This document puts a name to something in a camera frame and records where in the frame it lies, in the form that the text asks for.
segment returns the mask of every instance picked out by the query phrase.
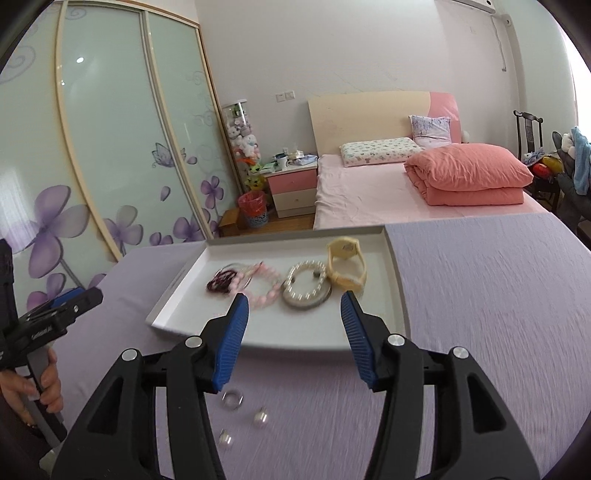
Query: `white pillow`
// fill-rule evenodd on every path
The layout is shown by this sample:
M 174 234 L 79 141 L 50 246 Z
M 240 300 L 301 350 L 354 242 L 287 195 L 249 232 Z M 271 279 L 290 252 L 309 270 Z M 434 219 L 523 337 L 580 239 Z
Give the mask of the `white pillow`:
M 391 138 L 371 142 L 346 143 L 340 148 L 345 167 L 376 165 L 380 163 L 399 163 L 406 161 L 415 153 L 422 152 L 410 138 Z
M 410 115 L 413 126 L 413 140 L 425 149 L 444 147 L 452 143 L 450 131 L 451 118 L 441 116 L 431 118 L 429 116 Z

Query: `sliding glass door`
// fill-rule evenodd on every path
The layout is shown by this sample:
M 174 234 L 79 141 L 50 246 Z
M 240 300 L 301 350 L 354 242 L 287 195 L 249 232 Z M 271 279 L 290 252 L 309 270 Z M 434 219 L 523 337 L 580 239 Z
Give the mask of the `sliding glass door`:
M 149 14 L 148 25 L 160 83 L 174 135 L 187 156 L 190 181 L 217 233 L 222 214 L 236 203 L 225 140 L 210 94 L 197 32 L 188 25 Z
M 196 24 L 56 2 L 0 74 L 0 105 L 20 314 L 95 285 L 133 248 L 216 236 L 236 204 Z

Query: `yellow watch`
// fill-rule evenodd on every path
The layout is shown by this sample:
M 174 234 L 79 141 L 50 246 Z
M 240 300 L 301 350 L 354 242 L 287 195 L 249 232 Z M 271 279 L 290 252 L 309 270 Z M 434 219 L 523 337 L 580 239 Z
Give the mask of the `yellow watch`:
M 327 266 L 327 275 L 330 281 L 345 290 L 353 290 L 359 292 L 365 287 L 365 282 L 368 278 L 367 266 L 365 265 L 365 259 L 361 253 L 361 247 L 359 246 L 359 240 L 348 236 L 337 238 L 328 244 L 329 249 L 329 261 Z M 335 272 L 333 267 L 333 258 L 343 258 L 348 260 L 358 256 L 363 266 L 363 273 L 359 277 L 355 277 L 350 274 Z

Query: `bed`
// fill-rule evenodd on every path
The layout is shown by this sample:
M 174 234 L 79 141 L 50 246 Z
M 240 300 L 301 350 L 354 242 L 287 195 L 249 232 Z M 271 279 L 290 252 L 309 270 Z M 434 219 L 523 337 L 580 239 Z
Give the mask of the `bed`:
M 343 166 L 347 142 L 412 137 L 409 115 L 449 116 L 452 141 L 461 142 L 454 97 L 436 92 L 365 92 L 309 100 L 320 159 L 315 229 L 385 223 L 545 212 L 524 192 L 522 205 L 429 206 L 408 178 L 403 163 Z

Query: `air conditioner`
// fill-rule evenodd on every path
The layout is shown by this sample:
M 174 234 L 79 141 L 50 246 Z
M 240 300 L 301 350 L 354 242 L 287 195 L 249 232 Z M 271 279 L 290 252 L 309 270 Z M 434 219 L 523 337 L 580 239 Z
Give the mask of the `air conditioner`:
M 470 7 L 477 8 L 479 10 L 483 10 L 486 13 L 491 15 L 496 14 L 495 4 L 492 0 L 453 0 L 460 4 L 469 5 Z

